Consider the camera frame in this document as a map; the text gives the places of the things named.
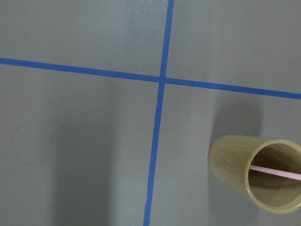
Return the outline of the tan wooden cup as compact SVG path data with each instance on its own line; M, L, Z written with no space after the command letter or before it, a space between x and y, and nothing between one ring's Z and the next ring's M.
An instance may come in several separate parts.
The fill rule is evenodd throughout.
M301 147L286 139L229 135L209 149L208 165L223 183L274 214L301 207L301 181L250 170L251 165L301 174Z

